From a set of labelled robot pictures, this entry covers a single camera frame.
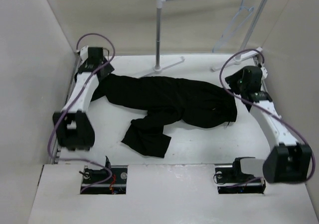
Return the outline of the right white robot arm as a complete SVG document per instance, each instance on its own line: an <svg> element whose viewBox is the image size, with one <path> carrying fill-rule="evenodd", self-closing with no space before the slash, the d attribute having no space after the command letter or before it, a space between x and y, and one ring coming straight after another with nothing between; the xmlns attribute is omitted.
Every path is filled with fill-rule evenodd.
<svg viewBox="0 0 319 224"><path fill-rule="evenodd" d="M314 154L302 135L282 120L272 98L262 89L267 74L264 67L245 66L226 78L219 77L223 89L239 99L257 121L270 147L266 159L238 158L231 176L237 182L252 175L253 180L270 184L305 183L316 168Z"/></svg>

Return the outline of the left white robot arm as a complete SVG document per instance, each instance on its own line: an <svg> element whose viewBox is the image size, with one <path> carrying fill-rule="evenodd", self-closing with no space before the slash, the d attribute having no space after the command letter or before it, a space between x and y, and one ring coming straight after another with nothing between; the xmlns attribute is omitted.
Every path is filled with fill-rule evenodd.
<svg viewBox="0 0 319 224"><path fill-rule="evenodd" d="M52 116L58 144L69 151L89 151L95 133L87 110L99 82L114 71L111 59L104 56L104 48L84 46L77 51L80 66L75 74L75 87L60 112Z"/></svg>

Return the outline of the black trousers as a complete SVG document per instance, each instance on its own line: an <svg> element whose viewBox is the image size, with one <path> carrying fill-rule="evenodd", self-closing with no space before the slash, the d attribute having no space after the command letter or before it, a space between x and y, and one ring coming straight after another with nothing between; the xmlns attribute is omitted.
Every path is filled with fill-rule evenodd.
<svg viewBox="0 0 319 224"><path fill-rule="evenodd" d="M91 101L101 97L115 105L147 111L144 118L131 120L122 140L144 156L164 158L171 140L163 132L166 125L183 120L196 127L214 128L237 119L234 97L203 81L110 74L99 83Z"/></svg>

